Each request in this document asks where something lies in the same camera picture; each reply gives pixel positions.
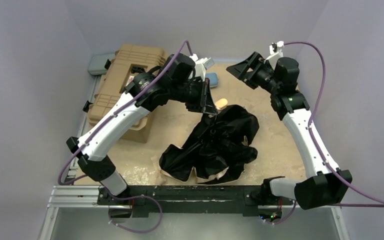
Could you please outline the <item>blue umbrella sleeve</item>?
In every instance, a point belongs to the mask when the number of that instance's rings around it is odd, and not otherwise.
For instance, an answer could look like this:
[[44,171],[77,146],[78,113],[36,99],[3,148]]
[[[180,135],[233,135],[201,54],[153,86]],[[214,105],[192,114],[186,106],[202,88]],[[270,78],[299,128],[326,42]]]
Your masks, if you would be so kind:
[[210,88],[216,88],[219,85],[219,78],[215,72],[206,73],[205,78],[208,79]]

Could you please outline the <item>beige umbrella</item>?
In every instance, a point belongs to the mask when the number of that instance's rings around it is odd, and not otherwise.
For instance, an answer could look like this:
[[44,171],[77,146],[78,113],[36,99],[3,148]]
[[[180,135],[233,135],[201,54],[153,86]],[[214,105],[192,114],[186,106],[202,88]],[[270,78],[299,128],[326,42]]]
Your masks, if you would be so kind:
[[218,115],[203,114],[181,147],[170,144],[151,161],[161,182],[170,177],[185,183],[194,174],[199,185],[232,183],[258,157],[251,144],[259,128],[244,107],[226,105]]

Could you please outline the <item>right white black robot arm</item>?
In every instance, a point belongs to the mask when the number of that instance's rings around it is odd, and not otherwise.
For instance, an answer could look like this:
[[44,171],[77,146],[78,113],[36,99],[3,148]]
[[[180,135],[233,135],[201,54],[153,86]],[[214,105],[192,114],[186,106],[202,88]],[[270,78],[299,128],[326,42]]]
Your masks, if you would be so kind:
[[279,57],[274,65],[258,52],[228,66],[226,71],[248,87],[261,87],[270,94],[270,104],[288,129],[304,164],[306,179],[296,181],[277,176],[264,179],[260,194],[264,199],[295,200],[304,210],[339,204],[353,180],[329,155],[314,126],[310,106],[297,89],[299,63],[291,57]]

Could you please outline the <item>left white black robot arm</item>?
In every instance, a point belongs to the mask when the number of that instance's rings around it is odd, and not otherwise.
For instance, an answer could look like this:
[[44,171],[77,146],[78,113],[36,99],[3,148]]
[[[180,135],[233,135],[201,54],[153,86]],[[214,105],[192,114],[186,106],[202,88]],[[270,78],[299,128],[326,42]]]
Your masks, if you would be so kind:
[[206,71],[211,58],[175,53],[164,66],[136,75],[108,113],[86,134],[66,144],[87,177],[118,196],[128,184],[108,157],[111,147],[143,117],[168,101],[183,103],[189,112],[217,115]]

